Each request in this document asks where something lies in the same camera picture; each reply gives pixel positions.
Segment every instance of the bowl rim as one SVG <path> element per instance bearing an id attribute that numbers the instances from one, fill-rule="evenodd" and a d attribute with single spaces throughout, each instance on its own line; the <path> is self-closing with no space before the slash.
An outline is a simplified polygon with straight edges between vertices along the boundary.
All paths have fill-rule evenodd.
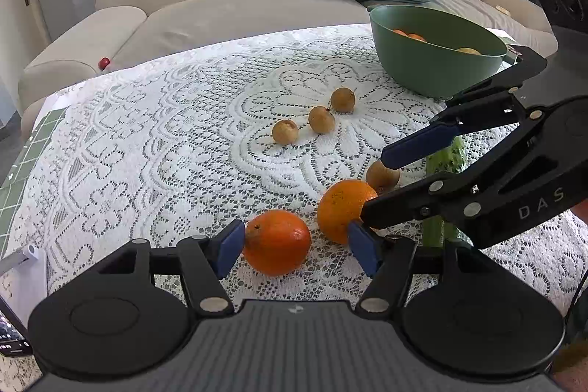
<path id="1" fill-rule="evenodd" d="M 473 25 L 474 25 L 474 26 L 476 26 L 476 27 L 479 27 L 480 29 L 484 29 L 484 30 L 485 30 L 486 32 L 488 32 L 488 33 L 489 33 L 491 36 L 493 36 L 493 37 L 495 37 L 496 39 L 498 39 L 498 40 L 499 40 L 499 41 L 502 43 L 502 45 L 504 45 L 504 47 L 505 47 L 505 53 L 504 53 L 504 54 L 501 54 L 501 55 L 486 55 L 486 54 L 480 54 L 480 56 L 481 56 L 481 57 L 487 57 L 487 58 L 499 58 L 499 57 L 501 57 L 501 58 L 504 58 L 504 57 L 505 57 L 505 55 L 507 55 L 507 53 L 508 53 L 508 48 L 506 47 L 506 44 L 505 44 L 504 42 L 502 42 L 501 38 L 499 38 L 499 37 L 498 37 L 498 36 L 497 36 L 495 33 L 493 33 L 493 32 L 491 32 L 491 31 L 489 31 L 488 29 L 486 29 L 486 27 L 482 27 L 481 25 L 479 25 L 479 24 L 476 24 L 475 22 L 472 22 L 472 21 L 470 21 L 469 19 L 466 19 L 465 17 L 460 17 L 459 15 L 452 14 L 451 12 L 446 12 L 446 11 L 442 11 L 442 10 L 439 10 L 439 9 L 433 9 L 433 8 L 431 8 L 431 7 L 425 7 L 425 6 L 408 6 L 408 5 L 406 5 L 406 4 L 392 4 L 392 5 L 387 5 L 387 6 L 377 6 L 377 7 L 373 8 L 373 9 L 370 11 L 370 13 L 369 13 L 370 21 L 371 21 L 371 22 L 374 22 L 374 23 L 376 23 L 376 24 L 377 24 L 379 27 L 381 27 L 382 29 L 386 29 L 388 32 L 390 32 L 390 33 L 392 33 L 392 34 L 394 34 L 394 35 L 396 35 L 396 36 L 399 36 L 399 37 L 406 37 L 407 39 L 410 39 L 410 40 L 412 40 L 412 41 L 414 41 L 414 42 L 421 42 L 421 43 L 427 44 L 427 45 L 429 45 L 429 46 L 431 46 L 431 47 L 437 47 L 437 48 L 440 48 L 440 49 L 442 49 L 442 50 L 448 50 L 448 51 L 451 51 L 451 52 L 455 52 L 455 53 L 457 53 L 457 54 L 462 54 L 462 55 L 473 55 L 473 54 L 469 54 L 469 53 L 467 53 L 467 52 L 460 52 L 459 50 L 456 50 L 456 49 L 454 49 L 454 48 L 443 47 L 443 46 L 439 46 L 439 45 L 437 45 L 437 44 L 431 44 L 430 42 L 422 42 L 422 41 L 420 41 L 420 40 L 413 39 L 412 37 L 408 37 L 408 36 L 402 36 L 402 35 L 400 35 L 400 34 L 398 34 L 398 33 L 394 32 L 394 29 L 391 29 L 390 27 L 383 26 L 383 25 L 382 25 L 380 22 L 378 22 L 378 21 L 377 21 L 376 19 L 374 19 L 374 18 L 373 18 L 373 16 L 372 16 L 372 13 L 373 13 L 373 12 L 375 12 L 375 11 L 378 11 L 378 10 L 387 10 L 387 9 L 389 9 L 389 8 L 398 8 L 398 7 L 401 7 L 401 8 L 408 8 L 408 9 L 414 9 L 414 8 L 416 8 L 416 9 L 428 9 L 428 10 L 431 10 L 431 11 L 437 11 L 437 12 L 441 12 L 442 14 L 452 15 L 453 17 L 458 17 L 458 18 L 460 18 L 461 20 L 464 20 L 464 21 L 466 21 L 466 22 L 469 22 L 470 24 L 473 24 Z"/>

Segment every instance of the gray ribbed panel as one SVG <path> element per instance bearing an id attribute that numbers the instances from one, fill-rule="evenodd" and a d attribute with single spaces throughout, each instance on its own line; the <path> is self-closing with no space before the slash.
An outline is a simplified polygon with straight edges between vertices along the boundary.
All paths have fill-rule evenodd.
<path id="1" fill-rule="evenodd" d="M 293 314 L 297 305 L 304 311 Z M 393 327 L 346 303 L 248 301 L 208 320 L 172 360 L 144 375 L 80 384 L 48 375 L 32 392 L 557 392 L 540 375 L 515 384 L 471 384 L 429 369 Z"/>

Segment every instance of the door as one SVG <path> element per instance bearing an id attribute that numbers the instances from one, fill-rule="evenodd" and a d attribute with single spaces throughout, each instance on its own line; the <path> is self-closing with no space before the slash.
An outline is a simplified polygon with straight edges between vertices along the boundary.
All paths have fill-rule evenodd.
<path id="1" fill-rule="evenodd" d="M 0 120 L 3 122 L 1 117 L 8 110 L 20 111 L 18 81 L 23 69 L 46 46 L 32 1 L 28 0 L 26 5 L 25 0 L 0 0 Z"/>

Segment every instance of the green checkered tablecloth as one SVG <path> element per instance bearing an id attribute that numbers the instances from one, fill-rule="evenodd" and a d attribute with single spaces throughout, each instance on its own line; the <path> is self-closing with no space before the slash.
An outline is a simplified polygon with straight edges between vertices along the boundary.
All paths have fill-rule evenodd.
<path id="1" fill-rule="evenodd" d="M 22 202 L 26 181 L 51 134 L 65 116 L 65 108 L 49 112 L 34 129 L 0 188 L 0 258 L 4 257 L 12 220 Z"/>

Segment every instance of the sofa armrest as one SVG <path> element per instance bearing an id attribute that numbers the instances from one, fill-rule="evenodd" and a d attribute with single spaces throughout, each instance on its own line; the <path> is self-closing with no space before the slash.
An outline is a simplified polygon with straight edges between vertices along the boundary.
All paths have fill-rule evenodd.
<path id="1" fill-rule="evenodd" d="M 53 92 L 100 75 L 100 59 L 112 59 L 146 19 L 141 9 L 120 6 L 94 12 L 73 26 L 25 67 L 18 83 L 22 110 Z"/>
<path id="2" fill-rule="evenodd" d="M 539 30 L 553 34 L 551 24 L 545 12 L 537 4 L 528 0 L 483 0 L 493 7 L 501 6 L 510 12 L 510 15 L 518 23 L 533 30 Z"/>

